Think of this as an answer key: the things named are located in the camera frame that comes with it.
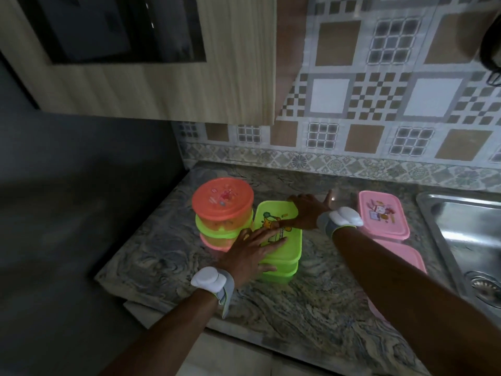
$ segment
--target granite countertop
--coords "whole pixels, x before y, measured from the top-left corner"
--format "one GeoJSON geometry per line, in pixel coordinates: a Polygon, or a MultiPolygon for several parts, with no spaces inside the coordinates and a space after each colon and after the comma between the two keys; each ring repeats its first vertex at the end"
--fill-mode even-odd
{"type": "MultiPolygon", "coordinates": [[[[254,189],[254,209],[262,201],[299,193],[320,197],[329,189],[337,191],[342,204],[352,206],[361,190],[394,194],[411,229],[405,243],[421,253],[432,278],[454,290],[415,202],[422,191],[443,189],[211,162],[196,164],[96,280],[116,296],[162,312],[188,297],[193,274],[220,255],[200,241],[191,209],[195,190],[216,177],[247,181],[254,189]]],[[[341,374],[428,374],[402,336],[372,315],[364,291],[318,230],[303,232],[299,269],[288,285],[246,285],[235,292],[228,318],[214,317],[208,326],[341,374]]]]}

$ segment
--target white wrist sensor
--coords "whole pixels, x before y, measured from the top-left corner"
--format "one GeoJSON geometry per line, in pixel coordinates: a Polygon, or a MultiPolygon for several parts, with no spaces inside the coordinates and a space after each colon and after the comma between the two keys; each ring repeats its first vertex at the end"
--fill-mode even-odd
{"type": "Polygon", "coordinates": [[[235,289],[235,281],[230,273],[215,267],[205,267],[195,273],[191,279],[191,285],[214,294],[219,304],[223,305],[223,319],[227,316],[229,301],[235,289]]]}
{"type": "Polygon", "coordinates": [[[340,207],[335,211],[327,211],[317,218],[317,227],[329,238],[341,227],[361,227],[364,221],[353,208],[340,207]]]}

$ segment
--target hand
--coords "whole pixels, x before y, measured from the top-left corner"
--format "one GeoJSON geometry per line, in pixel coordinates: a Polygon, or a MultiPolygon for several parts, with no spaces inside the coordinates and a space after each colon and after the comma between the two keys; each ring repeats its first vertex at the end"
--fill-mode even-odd
{"type": "Polygon", "coordinates": [[[263,272],[276,271],[277,268],[273,265],[260,264],[259,262],[267,254],[276,251],[287,241],[287,238],[282,238],[272,244],[260,246],[261,243],[277,233],[279,233],[279,230],[269,230],[265,227],[254,232],[250,228],[241,230],[229,251],[217,263],[216,268],[223,269],[231,274],[235,281],[235,289],[263,272]]]}
{"type": "Polygon", "coordinates": [[[289,202],[294,202],[297,207],[297,217],[274,221],[272,228],[292,227],[301,230],[314,230],[317,228],[317,218],[320,214],[330,211],[329,204],[332,200],[334,192],[329,191],[323,202],[320,202],[311,194],[300,194],[298,196],[291,195],[287,199],[289,202]]]}

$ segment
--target stainless steel sink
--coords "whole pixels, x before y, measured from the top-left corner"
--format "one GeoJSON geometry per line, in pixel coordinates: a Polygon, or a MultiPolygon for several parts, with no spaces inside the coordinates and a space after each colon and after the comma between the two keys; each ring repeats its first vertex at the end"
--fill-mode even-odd
{"type": "Polygon", "coordinates": [[[501,198],[421,193],[417,204],[457,290],[501,325],[501,198]]]}

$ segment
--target tile backsplash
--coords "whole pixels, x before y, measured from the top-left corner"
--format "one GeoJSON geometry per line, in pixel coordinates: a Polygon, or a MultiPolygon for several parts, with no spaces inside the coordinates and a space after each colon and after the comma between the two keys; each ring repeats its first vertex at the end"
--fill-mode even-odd
{"type": "Polygon", "coordinates": [[[501,0],[310,0],[273,126],[174,122],[182,155],[501,192],[501,88],[480,41],[501,0]]]}

